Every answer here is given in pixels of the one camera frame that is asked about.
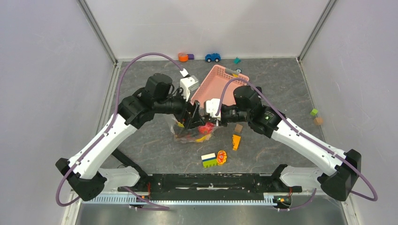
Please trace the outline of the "yellow star fruit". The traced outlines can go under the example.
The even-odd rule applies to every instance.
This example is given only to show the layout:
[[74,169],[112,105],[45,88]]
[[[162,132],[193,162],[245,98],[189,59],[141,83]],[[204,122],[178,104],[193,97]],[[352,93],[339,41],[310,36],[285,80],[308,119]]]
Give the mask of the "yellow star fruit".
[[195,142],[196,143],[202,143],[202,142],[204,142],[204,141],[207,141],[207,140],[209,140],[210,138],[211,138],[211,134],[207,134],[207,135],[205,135],[205,136],[203,136],[203,137],[201,137],[201,138],[199,138],[199,139],[196,139],[195,140]]

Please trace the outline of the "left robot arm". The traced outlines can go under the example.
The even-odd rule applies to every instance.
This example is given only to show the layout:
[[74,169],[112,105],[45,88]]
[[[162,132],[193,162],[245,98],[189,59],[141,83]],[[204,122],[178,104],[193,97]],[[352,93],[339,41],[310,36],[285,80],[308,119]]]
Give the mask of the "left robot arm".
[[146,85],[125,97],[99,133],[70,159],[60,158],[57,169],[83,201],[89,201],[107,189],[128,186],[142,191],[147,177],[132,166],[101,169],[104,161],[129,136],[133,135],[156,114],[172,114],[185,129],[205,125],[199,113],[199,101],[190,102],[190,93],[199,87],[195,76],[182,78],[177,89],[172,79],[156,73]]

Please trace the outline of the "small red apple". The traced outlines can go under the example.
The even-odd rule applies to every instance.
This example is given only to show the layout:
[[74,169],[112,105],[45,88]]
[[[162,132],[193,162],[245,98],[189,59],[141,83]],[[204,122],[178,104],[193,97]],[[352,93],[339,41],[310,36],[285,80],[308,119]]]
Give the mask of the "small red apple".
[[199,126],[198,131],[200,134],[208,135],[213,132],[214,128],[215,128],[215,124],[208,122],[203,126]]

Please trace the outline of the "clear zip top bag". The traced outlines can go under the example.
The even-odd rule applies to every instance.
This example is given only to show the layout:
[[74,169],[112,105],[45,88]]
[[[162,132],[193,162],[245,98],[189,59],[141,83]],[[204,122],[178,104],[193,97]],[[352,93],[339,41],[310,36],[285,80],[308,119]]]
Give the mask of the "clear zip top bag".
[[196,139],[199,139],[205,135],[200,134],[198,127],[186,129],[182,123],[178,122],[174,115],[164,115],[164,119],[170,128],[170,131],[176,142],[180,143],[195,143]]

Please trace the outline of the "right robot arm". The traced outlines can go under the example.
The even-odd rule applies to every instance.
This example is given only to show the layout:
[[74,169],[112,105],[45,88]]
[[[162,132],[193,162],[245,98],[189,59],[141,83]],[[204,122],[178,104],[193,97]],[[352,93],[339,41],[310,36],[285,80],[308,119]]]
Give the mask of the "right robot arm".
[[271,178],[274,190],[284,191],[292,186],[320,188],[335,200],[348,198],[361,170],[359,152],[337,149],[302,130],[283,113],[263,105],[258,93],[249,86],[236,88],[233,97],[233,105],[221,104],[217,98],[205,101],[205,115],[222,125],[245,121],[254,132],[289,146],[316,165],[279,166]]

